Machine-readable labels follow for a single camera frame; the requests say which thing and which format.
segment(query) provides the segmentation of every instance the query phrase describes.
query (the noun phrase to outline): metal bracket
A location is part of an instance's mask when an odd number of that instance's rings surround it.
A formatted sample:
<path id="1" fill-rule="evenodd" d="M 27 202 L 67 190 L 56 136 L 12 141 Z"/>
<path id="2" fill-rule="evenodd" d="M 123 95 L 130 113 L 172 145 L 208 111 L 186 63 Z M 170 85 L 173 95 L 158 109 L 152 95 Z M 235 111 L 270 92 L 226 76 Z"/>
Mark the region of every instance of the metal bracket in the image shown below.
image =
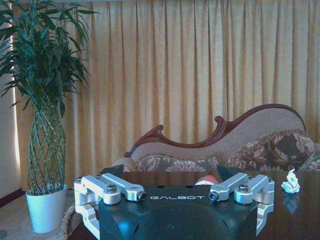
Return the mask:
<path id="1" fill-rule="evenodd" d="M 264 228 L 268 213 L 274 210 L 275 182 L 259 174 L 248 181 L 248 175 L 237 173 L 226 181 L 212 185 L 209 198 L 212 201 L 225 201 L 234 191 L 234 200 L 239 204 L 248 205 L 253 200 L 258 202 L 256 235 Z"/>
<path id="2" fill-rule="evenodd" d="M 99 240 L 100 226 L 95 209 L 89 203 L 100 200 L 107 205 L 118 204 L 121 193 L 129 201 L 139 202 L 146 199 L 144 188 L 132 184 L 110 173 L 103 175 L 78 177 L 74 182 L 75 211 L 82 215 L 84 225 Z"/>
<path id="3" fill-rule="evenodd" d="M 225 201 L 229 199 L 229 194 L 240 184 L 245 184 L 249 181 L 248 175 L 243 172 L 238 172 L 236 175 L 223 181 L 222 183 L 214 184 L 210 188 L 209 198 L 212 201 Z"/>

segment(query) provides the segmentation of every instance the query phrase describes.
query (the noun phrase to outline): baseboard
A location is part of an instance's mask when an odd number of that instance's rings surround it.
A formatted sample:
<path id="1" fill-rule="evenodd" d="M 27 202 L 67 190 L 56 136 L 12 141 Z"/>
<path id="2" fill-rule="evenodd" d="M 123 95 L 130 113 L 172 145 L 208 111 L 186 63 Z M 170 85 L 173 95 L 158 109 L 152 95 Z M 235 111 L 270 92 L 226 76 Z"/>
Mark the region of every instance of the baseboard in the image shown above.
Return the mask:
<path id="1" fill-rule="evenodd" d="M 21 197 L 23 194 L 25 194 L 25 191 L 23 191 L 22 188 L 19 188 L 18 190 L 0 198 L 0 208 L 12 202 L 13 200 Z"/>

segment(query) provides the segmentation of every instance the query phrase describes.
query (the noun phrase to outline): floral cushion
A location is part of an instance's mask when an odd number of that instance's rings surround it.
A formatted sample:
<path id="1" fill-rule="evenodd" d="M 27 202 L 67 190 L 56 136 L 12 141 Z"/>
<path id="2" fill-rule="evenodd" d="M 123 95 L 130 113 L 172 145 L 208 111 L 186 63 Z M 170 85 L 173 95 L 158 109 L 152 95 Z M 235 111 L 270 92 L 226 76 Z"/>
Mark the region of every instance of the floral cushion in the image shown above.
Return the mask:
<path id="1" fill-rule="evenodd" d="M 320 171 L 320 151 L 315 151 L 301 166 L 300 171 Z"/>
<path id="2" fill-rule="evenodd" d="M 195 160 L 152 154 L 141 158 L 137 164 L 138 172 L 211 172 L 219 164 L 213 155 Z"/>
<path id="3" fill-rule="evenodd" d="M 301 130 L 274 132 L 249 142 L 228 160 L 245 171 L 298 170 L 314 151 L 314 142 Z"/>

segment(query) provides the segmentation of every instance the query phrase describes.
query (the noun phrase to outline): dark table surface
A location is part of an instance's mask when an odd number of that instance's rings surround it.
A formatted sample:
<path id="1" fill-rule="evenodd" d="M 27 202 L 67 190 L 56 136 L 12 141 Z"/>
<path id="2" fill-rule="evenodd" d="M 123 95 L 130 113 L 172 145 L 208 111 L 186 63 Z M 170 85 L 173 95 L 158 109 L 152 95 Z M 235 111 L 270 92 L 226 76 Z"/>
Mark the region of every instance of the dark table surface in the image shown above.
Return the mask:
<path id="1" fill-rule="evenodd" d="M 207 172 L 125 172 L 123 178 L 141 185 L 192 185 Z M 275 181 L 274 211 L 257 239 L 259 240 L 320 240 L 320 172 L 296 172 L 300 192 L 287 194 L 282 188 L 287 171 L 250 172 L 264 174 Z M 213 176 L 220 180 L 217 172 Z M 83 222 L 69 240 L 95 240 Z"/>

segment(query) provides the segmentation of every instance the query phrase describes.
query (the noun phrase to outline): white figurine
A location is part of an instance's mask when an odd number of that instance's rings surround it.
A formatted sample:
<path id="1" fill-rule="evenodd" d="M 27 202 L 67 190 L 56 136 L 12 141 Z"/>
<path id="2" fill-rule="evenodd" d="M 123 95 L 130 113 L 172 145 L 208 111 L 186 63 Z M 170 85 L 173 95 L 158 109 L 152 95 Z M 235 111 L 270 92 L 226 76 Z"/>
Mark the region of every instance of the white figurine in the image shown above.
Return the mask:
<path id="1" fill-rule="evenodd" d="M 281 184 L 281 187 L 288 193 L 288 194 L 294 194 L 298 193 L 300 189 L 300 185 L 298 183 L 298 178 L 294 174 L 295 169 L 291 169 L 288 173 L 288 176 L 286 176 L 286 179 L 288 181 L 284 181 Z"/>

